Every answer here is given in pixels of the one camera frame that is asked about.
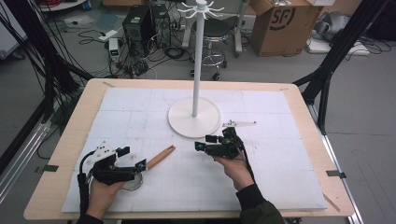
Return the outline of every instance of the white box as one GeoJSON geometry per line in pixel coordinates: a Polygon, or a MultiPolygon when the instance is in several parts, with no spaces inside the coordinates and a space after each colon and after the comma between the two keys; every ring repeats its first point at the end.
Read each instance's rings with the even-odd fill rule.
{"type": "Polygon", "coordinates": [[[332,6],[334,4],[335,0],[306,0],[309,2],[312,6],[316,7],[327,7],[327,6],[332,6]]]}

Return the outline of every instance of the wooden table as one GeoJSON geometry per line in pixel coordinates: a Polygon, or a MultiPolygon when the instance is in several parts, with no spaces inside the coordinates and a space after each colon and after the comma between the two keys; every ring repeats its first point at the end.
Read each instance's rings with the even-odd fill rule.
{"type": "MultiPolygon", "coordinates": [[[[29,220],[78,219],[79,214],[62,213],[62,206],[69,189],[69,181],[78,156],[84,147],[96,113],[108,88],[150,88],[150,89],[191,89],[192,81],[176,80],[123,80],[92,79],[69,120],[49,165],[59,166],[58,170],[45,172],[24,212],[29,220]]],[[[314,167],[318,182],[323,190],[328,208],[322,211],[288,212],[281,211],[283,217],[350,217],[354,213],[347,191],[338,176],[329,177],[326,171],[336,170],[335,165],[320,138],[318,129],[295,85],[250,82],[201,82],[201,89],[283,91],[289,103],[305,149],[314,167]]],[[[239,217],[239,212],[156,212],[156,213],[112,213],[105,218],[212,218],[239,217]]]]}

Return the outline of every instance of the black clamp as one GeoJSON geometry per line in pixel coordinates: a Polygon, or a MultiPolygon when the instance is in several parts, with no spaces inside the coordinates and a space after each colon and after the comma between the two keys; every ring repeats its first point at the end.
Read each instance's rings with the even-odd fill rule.
{"type": "Polygon", "coordinates": [[[45,165],[43,168],[43,172],[49,171],[49,172],[56,172],[58,170],[59,166],[57,165],[45,165]]]}
{"type": "Polygon", "coordinates": [[[339,176],[340,179],[347,178],[347,175],[344,172],[340,173],[337,170],[326,171],[326,173],[327,173],[328,176],[339,176]]]}

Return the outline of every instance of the hand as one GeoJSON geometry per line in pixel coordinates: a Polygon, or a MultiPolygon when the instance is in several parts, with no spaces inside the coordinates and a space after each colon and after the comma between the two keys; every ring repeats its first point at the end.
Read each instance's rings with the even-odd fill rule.
{"type": "Polygon", "coordinates": [[[91,182],[90,205],[88,206],[87,215],[102,219],[108,207],[113,203],[119,189],[124,182],[107,185],[100,183],[95,178],[91,182]]]}
{"type": "Polygon", "coordinates": [[[254,184],[253,178],[248,172],[247,164],[241,155],[233,160],[222,157],[213,157],[213,159],[224,166],[224,173],[233,180],[233,187],[238,191],[254,184]]]}

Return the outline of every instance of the white coat stand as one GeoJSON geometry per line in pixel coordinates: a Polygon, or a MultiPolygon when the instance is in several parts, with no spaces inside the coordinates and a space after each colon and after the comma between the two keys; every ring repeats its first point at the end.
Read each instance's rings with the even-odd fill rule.
{"type": "Polygon", "coordinates": [[[199,98],[199,84],[201,79],[205,14],[210,13],[217,17],[210,10],[220,11],[222,8],[210,8],[213,2],[207,6],[204,0],[196,0],[196,3],[197,6],[195,7],[189,7],[183,4],[185,7],[189,7],[189,9],[179,10],[182,12],[194,11],[186,19],[197,15],[193,97],[174,102],[168,113],[168,120],[172,128],[177,133],[191,138],[200,138],[213,133],[220,126],[221,122],[218,107],[207,99],[199,98]]]}

